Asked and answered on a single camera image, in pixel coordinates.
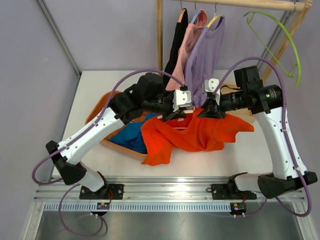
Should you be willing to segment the cream clothes hanger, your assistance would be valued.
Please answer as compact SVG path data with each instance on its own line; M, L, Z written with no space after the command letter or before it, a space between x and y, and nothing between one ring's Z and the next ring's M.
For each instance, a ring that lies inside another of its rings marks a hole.
M173 112L168 116L158 115L158 119L163 119L163 121L166 123L167 121L175 120L175 119L185 119L188 114L192 114L194 111L192 109L189 110L180 110L177 112Z

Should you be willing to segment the orange t shirt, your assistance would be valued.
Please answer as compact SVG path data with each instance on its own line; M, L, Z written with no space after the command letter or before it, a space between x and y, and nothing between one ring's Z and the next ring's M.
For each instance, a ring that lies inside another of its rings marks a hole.
M253 125L230 114L220 119L198 117L202 110L197 108L186 118L164 122L155 116L143 123L141 133L147 157L142 164L167 165L174 149L192 153L220 151L225 143L235 143L238 133L255 131Z

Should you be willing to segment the blue t shirt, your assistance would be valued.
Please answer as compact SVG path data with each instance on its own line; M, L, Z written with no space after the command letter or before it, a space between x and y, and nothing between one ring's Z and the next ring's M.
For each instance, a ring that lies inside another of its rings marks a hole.
M108 141L137 153L146 154L147 148L143 140L141 128L146 121L155 116L155 113L147 113L142 122L128 123Z

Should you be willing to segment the purple t shirt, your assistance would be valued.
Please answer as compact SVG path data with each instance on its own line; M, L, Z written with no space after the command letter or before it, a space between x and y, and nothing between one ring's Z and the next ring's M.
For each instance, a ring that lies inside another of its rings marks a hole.
M203 83L213 77L224 37L225 18L216 19L214 28L205 27L187 59L184 80L192 93L192 103L199 108L206 101Z

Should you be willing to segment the yellow clothes hanger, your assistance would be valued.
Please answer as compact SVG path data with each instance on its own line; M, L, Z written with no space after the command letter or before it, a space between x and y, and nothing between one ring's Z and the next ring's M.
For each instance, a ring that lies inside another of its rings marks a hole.
M218 4L218 0L215 1L214 4L214 15L213 18L208 22L207 27L210 28L211 25L218 19L220 18L224 18L225 16L223 14L217 14L217 4Z

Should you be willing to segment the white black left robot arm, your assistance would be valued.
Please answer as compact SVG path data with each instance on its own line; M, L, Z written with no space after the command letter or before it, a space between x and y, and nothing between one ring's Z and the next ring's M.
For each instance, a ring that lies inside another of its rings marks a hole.
M162 77L146 70L137 83L120 93L112 92L97 116L74 135L59 143L50 141L45 147L65 185L79 184L85 194L103 199L109 183L100 172L81 162L87 152L146 111L161 114L167 121L184 117L184 109L191 103L187 86L181 84L178 89L167 90Z

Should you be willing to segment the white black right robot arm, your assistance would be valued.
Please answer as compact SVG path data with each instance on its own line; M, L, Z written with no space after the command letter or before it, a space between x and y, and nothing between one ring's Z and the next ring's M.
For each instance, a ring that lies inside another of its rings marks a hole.
M307 170L290 133L284 91L278 85L264 86L256 66L235 70L234 77L239 91L227 94L220 93L218 79L204 81L202 91L207 100L199 117L225 120L228 111L248 109L262 129L272 172L244 172L230 176L226 189L228 195L239 198L244 192L251 191L272 199L316 183L317 174Z

